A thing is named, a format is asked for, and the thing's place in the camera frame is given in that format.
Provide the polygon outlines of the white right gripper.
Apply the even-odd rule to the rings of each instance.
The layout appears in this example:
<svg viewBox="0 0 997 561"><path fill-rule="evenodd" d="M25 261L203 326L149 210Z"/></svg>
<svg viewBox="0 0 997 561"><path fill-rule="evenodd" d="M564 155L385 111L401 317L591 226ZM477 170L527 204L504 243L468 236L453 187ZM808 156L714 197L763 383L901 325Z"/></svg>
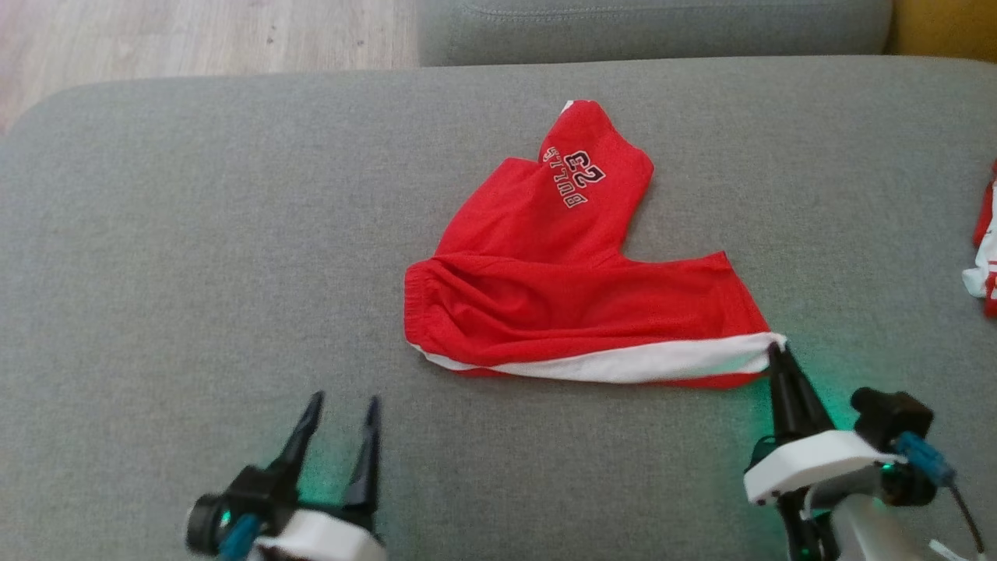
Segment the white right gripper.
<svg viewBox="0 0 997 561"><path fill-rule="evenodd" d="M763 506L876 463L908 462L904 456L877 450L854 431L834 430L825 404L790 348L773 342L768 359L773 433L780 446L745 472L748 501Z"/></svg>

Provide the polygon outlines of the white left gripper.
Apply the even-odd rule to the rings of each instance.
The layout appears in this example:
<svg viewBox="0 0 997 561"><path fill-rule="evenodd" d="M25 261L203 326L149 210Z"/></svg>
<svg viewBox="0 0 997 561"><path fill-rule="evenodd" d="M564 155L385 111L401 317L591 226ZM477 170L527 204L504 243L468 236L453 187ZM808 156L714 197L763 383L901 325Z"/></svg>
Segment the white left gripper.
<svg viewBox="0 0 997 561"><path fill-rule="evenodd" d="M274 477L273 494L296 502L309 443L319 426L325 391L314 392L284 448L265 470ZM317 505L278 509L275 529L253 542L253 561L388 561L387 547L375 532L379 504L382 416L372 397L362 426L362 443L342 507Z"/></svg>

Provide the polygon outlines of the red basketball jersey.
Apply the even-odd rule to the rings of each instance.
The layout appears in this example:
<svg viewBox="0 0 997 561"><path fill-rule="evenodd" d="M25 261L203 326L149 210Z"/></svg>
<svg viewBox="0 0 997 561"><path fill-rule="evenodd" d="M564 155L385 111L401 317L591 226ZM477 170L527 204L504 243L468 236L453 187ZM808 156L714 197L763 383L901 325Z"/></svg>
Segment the red basketball jersey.
<svg viewBox="0 0 997 561"><path fill-rule="evenodd" d="M983 301L983 312L997 319L997 160L986 185L972 242L977 252L974 266L962 271L965 290Z"/></svg>

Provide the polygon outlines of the red basketball shorts white stripe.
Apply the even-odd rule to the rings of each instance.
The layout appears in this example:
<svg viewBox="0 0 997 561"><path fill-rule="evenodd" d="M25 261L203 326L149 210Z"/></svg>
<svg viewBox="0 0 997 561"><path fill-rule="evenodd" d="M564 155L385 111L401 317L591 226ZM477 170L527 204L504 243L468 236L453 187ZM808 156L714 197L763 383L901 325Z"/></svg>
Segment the red basketball shorts white stripe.
<svg viewBox="0 0 997 561"><path fill-rule="evenodd" d="M732 388L787 347L725 252L624 256L654 166L595 101L502 162L403 277L403 333L467 376Z"/></svg>

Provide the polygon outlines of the grey fabric sofa seat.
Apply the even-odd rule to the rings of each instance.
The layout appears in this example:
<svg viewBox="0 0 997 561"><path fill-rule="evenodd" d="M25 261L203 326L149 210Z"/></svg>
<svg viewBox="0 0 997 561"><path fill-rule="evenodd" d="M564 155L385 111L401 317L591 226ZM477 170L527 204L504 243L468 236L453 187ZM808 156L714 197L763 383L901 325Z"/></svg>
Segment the grey fabric sofa seat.
<svg viewBox="0 0 997 561"><path fill-rule="evenodd" d="M961 271L997 66L661 59L79 86L0 139L0 561L204 561L186 512L327 393L335 502L383 408L389 561L777 561L745 501L768 383L466 379L403 337L403 272L566 101L655 164L625 254L724 251L832 412L905 390L997 561L997 322Z"/></svg>

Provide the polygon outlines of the grey fabric sofa cushion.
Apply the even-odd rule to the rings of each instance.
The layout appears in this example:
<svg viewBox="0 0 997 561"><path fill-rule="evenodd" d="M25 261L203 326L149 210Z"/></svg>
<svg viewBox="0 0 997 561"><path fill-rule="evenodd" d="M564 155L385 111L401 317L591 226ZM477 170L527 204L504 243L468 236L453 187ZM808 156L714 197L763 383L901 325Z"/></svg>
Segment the grey fabric sofa cushion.
<svg viewBox="0 0 997 561"><path fill-rule="evenodd" d="M414 0L421 66L879 55L893 0Z"/></svg>

